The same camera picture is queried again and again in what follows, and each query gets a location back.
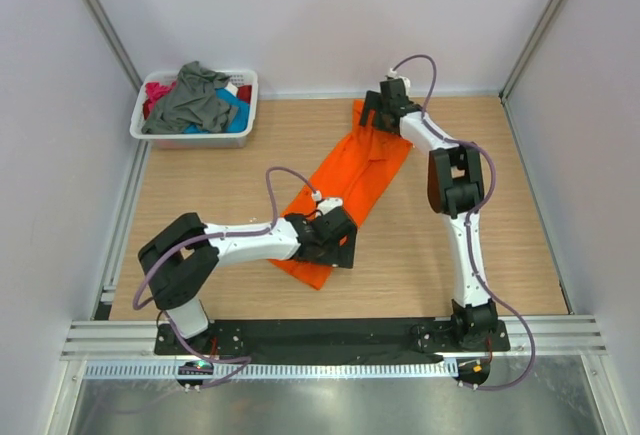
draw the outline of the white wall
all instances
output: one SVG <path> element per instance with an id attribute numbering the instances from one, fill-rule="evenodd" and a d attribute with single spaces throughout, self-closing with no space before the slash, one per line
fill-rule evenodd
<path id="1" fill-rule="evenodd" d="M 496 92 L 547 0 L 101 0 L 140 74 L 200 59 L 254 68 L 262 94 L 362 92 L 435 56 L 438 90 Z M 408 74 L 426 88 L 428 66 Z"/>
<path id="2" fill-rule="evenodd" d="M 638 34 L 638 0 L 568 0 L 511 99 L 569 298 L 596 315 L 636 417 Z"/>
<path id="3" fill-rule="evenodd" d="M 81 0 L 0 0 L 0 424 L 42 434 L 133 154 L 134 93 Z"/>

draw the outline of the wooden surface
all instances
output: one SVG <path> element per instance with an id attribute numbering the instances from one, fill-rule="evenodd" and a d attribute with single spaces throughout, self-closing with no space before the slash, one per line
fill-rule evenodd
<path id="1" fill-rule="evenodd" d="M 153 150 L 111 319 L 155 319 L 153 304 L 140 312 L 131 308 L 142 280 L 140 247 L 184 212 L 196 211 L 203 221 L 218 224 L 267 221 L 264 171 L 285 165 L 311 175 L 350 130 L 351 104 L 263 101 L 244 149 Z M 497 188 L 480 223 L 491 288 L 522 313 L 566 313 L 498 98 L 436 98 L 429 111 L 449 134 L 479 143 L 496 163 Z M 273 180 L 283 208 L 301 184 L 287 174 Z M 200 298 L 211 318 L 442 316 L 450 314 L 452 287 L 447 235 L 426 198 L 426 157 L 414 149 L 361 227 L 353 270 L 334 270 L 315 291 L 267 261 L 249 262 L 216 270 Z"/>

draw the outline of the orange shirt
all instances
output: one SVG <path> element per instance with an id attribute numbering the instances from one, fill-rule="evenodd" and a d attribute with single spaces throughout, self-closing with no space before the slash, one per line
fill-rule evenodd
<path id="1" fill-rule="evenodd" d="M 376 201 L 387 189 L 404 163 L 411 143 L 398 135 L 376 130 L 370 123 L 360 126 L 362 100 L 353 102 L 351 133 L 344 137 L 311 177 L 322 196 L 340 197 L 345 210 L 360 227 Z M 305 186 L 282 212 L 311 213 L 315 209 L 311 190 Z M 295 260 L 271 260 L 285 272 L 319 290 L 331 274 L 332 267 Z"/>

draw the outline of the white plastic basket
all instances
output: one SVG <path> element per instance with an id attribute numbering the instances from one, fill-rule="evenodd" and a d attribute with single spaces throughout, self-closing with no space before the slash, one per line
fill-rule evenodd
<path id="1" fill-rule="evenodd" d="M 166 70 L 153 72 L 144 79 L 144 83 L 136 106 L 131 115 L 131 125 L 129 133 L 139 140 L 148 140 L 157 148 L 242 148 L 247 144 L 247 135 L 253 128 L 253 121 L 256 118 L 256 108 L 258 105 L 258 74 L 253 70 L 219 70 L 231 77 L 231 83 L 236 87 L 251 85 L 251 102 L 249 104 L 249 121 L 247 128 L 239 133 L 188 133 L 175 135 L 152 135 L 142 133 L 144 125 L 144 115 L 142 106 L 147 100 L 144 86 L 149 82 L 158 82 L 163 85 L 171 85 L 178 78 L 177 70 Z"/>

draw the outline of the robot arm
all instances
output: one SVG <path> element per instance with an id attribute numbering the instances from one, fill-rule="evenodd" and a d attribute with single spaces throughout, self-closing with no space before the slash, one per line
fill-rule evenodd
<path id="1" fill-rule="evenodd" d="M 402 78 L 380 82 L 380 93 L 367 92 L 361 125 L 395 133 L 411 142 L 429 158 L 428 199 L 433 211 L 441 214 L 447 228 L 455 270 L 452 321 L 462 347 L 484 343 L 498 327 L 495 302 L 474 276 L 469 255 L 477 267 L 477 277 L 486 283 L 480 248 L 478 213 L 469 213 L 484 198 L 479 152 L 458 143 L 429 118 L 422 107 L 406 94 Z"/>
<path id="2" fill-rule="evenodd" d="M 472 170 L 469 168 L 468 162 L 469 159 L 474 158 L 474 155 L 470 154 L 467 149 L 458 144 L 444 141 L 452 140 L 452 138 L 441 130 L 440 127 L 435 125 L 426 113 L 425 118 L 427 119 L 427 123 L 439 132 L 440 137 L 435 136 L 427 129 L 422 122 L 421 111 L 409 113 L 400 119 L 400 136 L 411 142 L 425 156 L 429 157 L 429 202 L 435 212 L 442 214 L 442 221 L 446 226 L 449 236 L 449 246 L 453 256 L 455 270 L 453 300 L 461 307 L 466 307 L 467 305 L 472 307 L 485 305 L 489 302 L 490 297 L 472 275 L 473 269 L 471 267 L 468 249 L 468 244 L 471 243 L 474 260 L 478 267 L 478 276 L 486 283 L 484 263 L 482 262 L 482 250 L 480 248 L 480 235 L 478 232 L 480 214 L 475 213 L 470 216 L 471 238 L 469 238 L 464 225 L 466 211 L 460 213 L 457 212 L 455 205 L 453 207 L 448 206 L 454 201 L 449 200 L 447 197 L 447 192 L 455 189 L 454 182 L 456 179 L 451 176 L 452 168 L 461 167 L 461 171 L 465 172 L 465 174 L 460 177 L 460 181 L 466 184 L 466 172 Z M 479 158 L 473 160 L 473 162 L 477 162 L 476 167 L 479 169 Z M 473 206 L 480 201 L 480 197 L 484 195 L 481 175 L 482 173 L 480 172 L 479 179 L 476 177 L 476 180 L 470 183 L 470 185 L 475 185 L 472 190 L 476 192 L 478 199 L 476 201 L 473 195 L 471 195 L 470 198 L 475 203 L 473 203 L 471 207 L 468 207 L 467 204 L 467 206 L 464 207 L 467 210 L 473 208 Z"/>
<path id="3" fill-rule="evenodd" d="M 295 259 L 352 268 L 357 226 L 342 200 L 324 199 L 314 213 L 314 218 L 288 214 L 277 219 L 273 227 L 271 223 L 205 224 L 195 213 L 180 216 L 138 253 L 145 273 L 173 246 L 193 237 L 211 238 L 188 246 L 192 253 L 187 258 L 175 253 L 158 269 L 149 282 L 156 307 L 168 313 L 183 338 L 191 339 L 209 328 L 209 319 L 196 295 L 216 268 L 262 259 Z"/>

